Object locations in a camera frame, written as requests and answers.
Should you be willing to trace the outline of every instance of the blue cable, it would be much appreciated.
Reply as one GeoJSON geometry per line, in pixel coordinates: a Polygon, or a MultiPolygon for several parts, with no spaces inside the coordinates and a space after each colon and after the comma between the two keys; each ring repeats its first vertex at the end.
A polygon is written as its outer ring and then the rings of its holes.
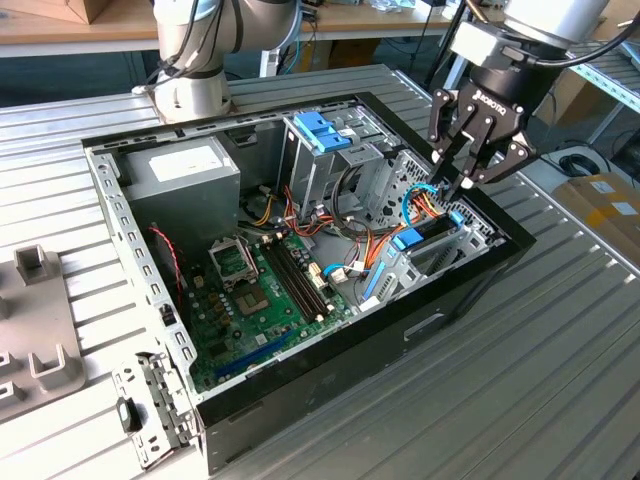
{"type": "Polygon", "coordinates": [[[295,64],[298,63],[299,57],[300,57],[300,36],[296,38],[296,56],[294,57],[293,62],[291,62],[291,65],[289,65],[289,68],[285,70],[283,75],[286,75],[291,71],[291,69],[295,66],[295,64]]]}
{"type": "Polygon", "coordinates": [[[409,198],[411,197],[411,192],[419,188],[433,194],[438,193],[438,189],[433,185],[429,185],[428,183],[416,183],[415,185],[412,185],[409,190],[407,190],[407,193],[405,193],[404,198],[402,199],[402,216],[404,217],[404,222],[409,227],[411,226],[411,215],[409,215],[409,198]]]}
{"type": "MultiPolygon", "coordinates": [[[[333,265],[329,265],[327,268],[324,269],[324,271],[322,272],[322,274],[325,277],[328,277],[329,274],[331,272],[333,272],[334,270],[337,270],[339,268],[347,268],[349,270],[353,270],[351,267],[347,267],[346,265],[341,265],[340,263],[334,263],[333,265]]],[[[371,270],[363,270],[362,273],[369,273],[371,270]]]]}
{"type": "Polygon", "coordinates": [[[344,267],[344,265],[342,265],[340,263],[333,263],[333,264],[329,265],[327,268],[325,268],[324,271],[322,272],[322,274],[326,277],[327,275],[329,275],[334,270],[337,270],[338,268],[342,268],[342,267],[344,267]]]}

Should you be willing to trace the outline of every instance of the motherboard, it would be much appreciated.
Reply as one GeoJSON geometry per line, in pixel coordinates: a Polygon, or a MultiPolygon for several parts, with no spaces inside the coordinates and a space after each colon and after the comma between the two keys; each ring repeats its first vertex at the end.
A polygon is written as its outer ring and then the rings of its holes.
{"type": "Polygon", "coordinates": [[[314,284],[313,259],[295,234],[269,243],[249,244],[242,237],[224,242],[236,247],[214,245],[213,261],[185,274],[185,311],[198,352],[191,374],[198,392],[353,315],[331,286],[314,284]],[[229,278],[239,274],[242,281],[232,284],[229,278]]]}

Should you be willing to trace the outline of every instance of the blue connector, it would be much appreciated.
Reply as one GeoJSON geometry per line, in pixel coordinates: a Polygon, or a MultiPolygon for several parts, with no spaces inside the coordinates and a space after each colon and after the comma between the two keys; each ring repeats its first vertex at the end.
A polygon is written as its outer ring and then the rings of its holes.
{"type": "Polygon", "coordinates": [[[300,113],[293,117],[293,123],[322,153],[351,146],[351,140],[341,136],[333,123],[325,120],[318,112],[300,113]]]}
{"type": "Polygon", "coordinates": [[[453,220],[453,223],[455,223],[458,228],[461,228],[466,221],[464,215],[462,215],[460,212],[456,212],[455,210],[449,214],[449,218],[453,220]]]}
{"type": "Polygon", "coordinates": [[[415,228],[409,228],[393,237],[393,244],[402,251],[422,242],[423,240],[424,238],[416,231],[415,228]]]}

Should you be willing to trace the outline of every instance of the wooden table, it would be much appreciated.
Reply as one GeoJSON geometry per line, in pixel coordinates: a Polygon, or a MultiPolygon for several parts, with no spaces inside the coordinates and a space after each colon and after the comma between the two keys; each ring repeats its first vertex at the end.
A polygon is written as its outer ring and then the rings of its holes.
{"type": "MultiPolygon", "coordinates": [[[[316,40],[418,36],[429,8],[418,0],[415,9],[385,14],[368,5],[327,4],[319,9],[316,40]]],[[[447,18],[434,14],[427,34],[441,35],[448,24],[447,18]]],[[[311,26],[303,24],[300,40],[311,35],[311,26]]],[[[148,0],[113,0],[91,25],[0,11],[0,58],[157,49],[156,21],[148,0]]],[[[271,73],[270,59],[273,52],[263,52],[261,76],[271,73]]]]}

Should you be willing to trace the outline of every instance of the metal workbench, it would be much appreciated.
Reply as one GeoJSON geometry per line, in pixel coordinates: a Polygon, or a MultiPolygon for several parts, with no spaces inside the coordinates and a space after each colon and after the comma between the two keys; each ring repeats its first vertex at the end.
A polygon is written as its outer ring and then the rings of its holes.
{"type": "MultiPolygon", "coordinates": [[[[241,107],[370,90],[424,134],[386,67],[235,82],[241,107]]],[[[0,260],[60,252],[89,382],[0,425],[2,478],[134,478],[109,372],[153,348],[78,139],[158,124],[130,95],[0,110],[0,260]]],[[[620,478],[640,468],[640,286],[522,177],[487,189],[537,237],[472,312],[223,471],[223,479],[620,478]]],[[[148,478],[203,478],[190,449],[148,478]]]]}

